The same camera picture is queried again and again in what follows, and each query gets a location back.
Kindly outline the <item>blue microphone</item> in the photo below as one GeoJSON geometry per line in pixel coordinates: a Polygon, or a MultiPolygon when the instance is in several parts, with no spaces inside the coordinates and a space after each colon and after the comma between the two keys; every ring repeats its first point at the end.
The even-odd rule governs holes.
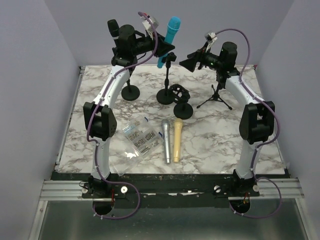
{"type": "MultiPolygon", "coordinates": [[[[172,44],[176,33],[180,29],[180,26],[181,26],[181,19],[177,16],[171,17],[171,19],[169,20],[169,22],[167,24],[167,32],[166,32],[164,41],[172,44]]],[[[157,67],[159,69],[161,69],[163,67],[163,65],[165,63],[164,58],[167,55],[168,55],[168,53],[163,55],[162,57],[159,57],[158,62],[157,62],[157,67]]]]}

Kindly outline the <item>black round-base stand with clip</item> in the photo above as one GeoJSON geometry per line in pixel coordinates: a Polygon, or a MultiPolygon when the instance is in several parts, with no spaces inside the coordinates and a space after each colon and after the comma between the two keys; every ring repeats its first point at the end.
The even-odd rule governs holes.
{"type": "Polygon", "coordinates": [[[156,94],[157,101],[162,105],[170,105],[174,102],[173,93],[169,90],[169,70],[171,68],[171,63],[175,62],[177,56],[170,52],[164,56],[161,56],[158,59],[157,67],[161,69],[165,64],[166,67],[166,75],[164,80],[164,88],[159,90],[156,94]]]}

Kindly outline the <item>black tripod shock-mount stand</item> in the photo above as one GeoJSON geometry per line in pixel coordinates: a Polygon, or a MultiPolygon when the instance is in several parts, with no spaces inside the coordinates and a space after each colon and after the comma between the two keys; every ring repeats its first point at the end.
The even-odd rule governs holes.
{"type": "Polygon", "coordinates": [[[222,89],[222,86],[220,84],[217,85],[217,87],[215,88],[214,85],[211,85],[211,88],[213,90],[213,94],[210,98],[208,98],[207,100],[205,100],[204,102],[202,102],[201,104],[199,104],[196,108],[199,109],[201,106],[203,106],[205,103],[207,102],[220,102],[225,104],[229,110],[232,110],[233,108],[227,104],[220,96],[219,94],[219,90],[222,89]]]}

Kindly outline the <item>black shock-mount mic stand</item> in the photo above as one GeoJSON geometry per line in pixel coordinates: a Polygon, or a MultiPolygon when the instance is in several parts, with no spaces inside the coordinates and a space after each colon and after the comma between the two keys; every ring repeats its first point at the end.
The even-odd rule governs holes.
{"type": "Polygon", "coordinates": [[[191,118],[194,111],[188,103],[191,98],[189,91],[180,84],[173,84],[169,89],[173,94],[173,102],[176,104],[173,108],[174,115],[182,120],[191,118]]]}

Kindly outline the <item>cream microphone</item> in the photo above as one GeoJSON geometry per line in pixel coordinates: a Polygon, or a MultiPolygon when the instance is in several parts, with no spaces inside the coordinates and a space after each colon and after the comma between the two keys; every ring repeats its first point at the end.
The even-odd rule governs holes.
{"type": "Polygon", "coordinates": [[[173,162],[178,163],[181,151],[181,133],[183,128],[183,120],[177,118],[174,121],[174,145],[173,145],[173,162]]]}

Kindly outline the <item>silver microphone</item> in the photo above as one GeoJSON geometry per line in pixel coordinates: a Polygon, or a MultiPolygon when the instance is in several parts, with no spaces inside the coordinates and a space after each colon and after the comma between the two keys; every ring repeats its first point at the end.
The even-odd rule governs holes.
{"type": "Polygon", "coordinates": [[[161,130],[163,138],[164,159],[166,164],[171,163],[171,143],[170,143],[170,122],[168,119],[161,121],[161,130]]]}

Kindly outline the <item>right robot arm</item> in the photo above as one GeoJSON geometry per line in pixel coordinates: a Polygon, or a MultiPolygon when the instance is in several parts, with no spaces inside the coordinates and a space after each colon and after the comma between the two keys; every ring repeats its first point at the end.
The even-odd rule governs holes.
{"type": "Polygon", "coordinates": [[[256,95],[243,81],[241,73],[235,67],[238,56],[237,45],[233,42],[224,42],[219,55],[206,50],[207,46],[187,55],[187,59],[179,65],[190,72],[208,67],[216,72],[217,91],[227,90],[243,107],[239,124],[239,134],[242,138],[240,160],[235,169],[238,179],[230,183],[230,191],[241,196],[248,190],[245,180],[254,177],[256,160],[260,154],[258,145],[265,143],[274,132],[275,117],[273,111],[275,104],[272,101],[255,99],[256,95]]]}

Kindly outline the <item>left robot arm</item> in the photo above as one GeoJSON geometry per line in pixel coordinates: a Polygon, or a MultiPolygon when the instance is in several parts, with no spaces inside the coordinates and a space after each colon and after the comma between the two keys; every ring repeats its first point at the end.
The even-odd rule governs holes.
{"type": "Polygon", "coordinates": [[[165,36],[162,36],[157,33],[155,23],[144,23],[146,33],[135,30],[130,24],[119,26],[115,19],[109,20],[107,25],[115,42],[111,72],[95,99],[83,105],[86,137],[94,145],[88,187],[101,198],[111,192],[109,150],[117,127],[113,113],[117,97],[122,93],[128,93],[132,100],[139,97],[139,89],[130,85],[130,77],[139,65],[137,56],[151,52],[152,56],[162,59],[174,50],[173,40],[180,28],[178,23],[169,23],[165,36]]]}

